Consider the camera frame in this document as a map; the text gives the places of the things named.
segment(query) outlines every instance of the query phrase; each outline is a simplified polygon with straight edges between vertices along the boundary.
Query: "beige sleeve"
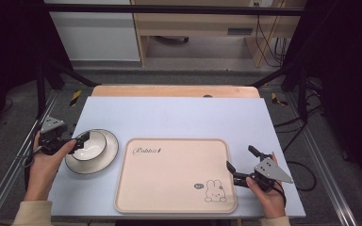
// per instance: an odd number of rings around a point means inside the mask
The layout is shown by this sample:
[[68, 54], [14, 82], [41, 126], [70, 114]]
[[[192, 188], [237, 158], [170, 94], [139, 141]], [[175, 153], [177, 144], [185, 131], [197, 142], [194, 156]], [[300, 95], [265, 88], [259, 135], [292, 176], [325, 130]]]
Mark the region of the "beige sleeve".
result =
[[261, 219], [262, 226], [289, 226], [289, 218], [287, 216], [274, 219]]
[[21, 202], [13, 225], [52, 225], [52, 202], [33, 201]]

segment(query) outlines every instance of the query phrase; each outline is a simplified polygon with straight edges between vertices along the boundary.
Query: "tray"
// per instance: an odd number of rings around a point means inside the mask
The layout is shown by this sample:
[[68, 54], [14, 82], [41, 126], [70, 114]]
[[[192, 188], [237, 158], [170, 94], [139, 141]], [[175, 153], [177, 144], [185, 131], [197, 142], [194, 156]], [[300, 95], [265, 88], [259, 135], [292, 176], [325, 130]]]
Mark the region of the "tray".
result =
[[115, 206], [122, 213], [230, 213], [237, 202], [228, 159], [221, 139], [131, 139]]

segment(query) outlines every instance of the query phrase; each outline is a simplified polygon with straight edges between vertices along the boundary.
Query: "white cabinet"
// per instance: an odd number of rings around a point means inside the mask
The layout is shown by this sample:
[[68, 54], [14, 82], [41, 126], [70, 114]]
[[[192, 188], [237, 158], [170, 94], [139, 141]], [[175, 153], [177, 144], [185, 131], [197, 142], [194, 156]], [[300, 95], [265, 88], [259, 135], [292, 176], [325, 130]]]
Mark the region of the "white cabinet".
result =
[[[129, 5], [129, 0], [45, 0], [55, 4]], [[140, 61], [131, 13], [51, 12], [72, 62]]]

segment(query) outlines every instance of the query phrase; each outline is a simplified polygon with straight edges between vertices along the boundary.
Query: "white table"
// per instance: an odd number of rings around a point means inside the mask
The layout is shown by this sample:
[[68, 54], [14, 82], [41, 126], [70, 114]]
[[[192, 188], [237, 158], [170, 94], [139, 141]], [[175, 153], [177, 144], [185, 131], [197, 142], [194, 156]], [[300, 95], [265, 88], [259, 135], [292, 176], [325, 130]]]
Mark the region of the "white table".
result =
[[[236, 188], [238, 206], [230, 214], [122, 214], [114, 206], [123, 150], [135, 137], [220, 138], [229, 148], [231, 163], [239, 172], [251, 173], [259, 163], [247, 150], [255, 146], [274, 152], [279, 166], [290, 175], [263, 99], [193, 97], [90, 97], [74, 135], [90, 129], [106, 129], [119, 140], [115, 160], [104, 170], [79, 175], [63, 162], [49, 199], [53, 216], [87, 218], [260, 218], [255, 195]], [[287, 215], [305, 217], [295, 185], [283, 183]]]

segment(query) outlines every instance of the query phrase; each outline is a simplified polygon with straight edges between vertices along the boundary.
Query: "rabbit face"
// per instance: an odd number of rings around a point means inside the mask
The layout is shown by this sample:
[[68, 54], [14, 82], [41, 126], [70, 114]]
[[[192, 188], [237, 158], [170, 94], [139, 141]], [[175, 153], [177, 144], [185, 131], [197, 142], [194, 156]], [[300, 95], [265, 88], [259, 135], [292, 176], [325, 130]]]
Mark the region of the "rabbit face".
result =
[[226, 202], [224, 189], [222, 189], [222, 182], [219, 180], [209, 180], [206, 184], [206, 202]]

